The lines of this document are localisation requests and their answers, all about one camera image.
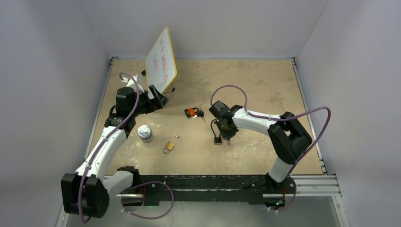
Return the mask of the black cable padlock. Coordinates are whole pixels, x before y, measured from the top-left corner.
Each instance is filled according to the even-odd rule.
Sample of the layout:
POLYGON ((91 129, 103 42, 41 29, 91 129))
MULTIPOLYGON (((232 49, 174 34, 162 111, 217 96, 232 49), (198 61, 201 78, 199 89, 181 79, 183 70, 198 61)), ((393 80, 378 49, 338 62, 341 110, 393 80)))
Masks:
POLYGON ((215 130, 214 130, 214 128, 213 128, 214 125, 216 124, 216 122, 217 122, 217 120, 216 120, 216 119, 213 119, 213 120, 210 122, 210 128, 211 128, 211 131, 212 131, 213 136, 214 136, 214 144, 215 144, 215 145, 221 145, 221 144, 222 144, 221 134, 217 135, 217 133, 215 132, 215 130))

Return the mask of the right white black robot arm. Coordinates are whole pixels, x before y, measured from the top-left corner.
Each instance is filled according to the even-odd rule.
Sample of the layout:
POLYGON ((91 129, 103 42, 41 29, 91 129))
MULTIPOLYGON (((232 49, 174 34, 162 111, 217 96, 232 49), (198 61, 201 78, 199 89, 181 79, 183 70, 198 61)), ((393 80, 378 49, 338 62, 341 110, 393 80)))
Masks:
POLYGON ((216 119, 216 126, 224 140, 231 140, 239 129, 247 129, 268 136, 277 158, 265 175, 265 185, 270 192, 283 188, 291 169, 312 144, 312 138, 291 112, 268 115, 246 110, 234 105, 228 107, 221 101, 215 102, 209 112, 216 119))

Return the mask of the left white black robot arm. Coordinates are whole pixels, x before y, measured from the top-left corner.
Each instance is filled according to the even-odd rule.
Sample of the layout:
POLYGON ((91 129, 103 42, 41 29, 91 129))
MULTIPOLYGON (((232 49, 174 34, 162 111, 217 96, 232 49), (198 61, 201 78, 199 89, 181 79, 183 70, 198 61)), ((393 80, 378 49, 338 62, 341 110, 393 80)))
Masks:
POLYGON ((121 191, 136 193, 140 190, 141 180, 135 167, 120 167, 107 179, 105 172, 134 128, 136 117, 164 108, 169 99, 150 85, 148 91, 140 91, 134 86, 122 87, 117 90, 115 100, 101 138, 90 155, 74 173, 66 173, 61 179, 66 213, 82 218, 101 218, 110 201, 121 191))

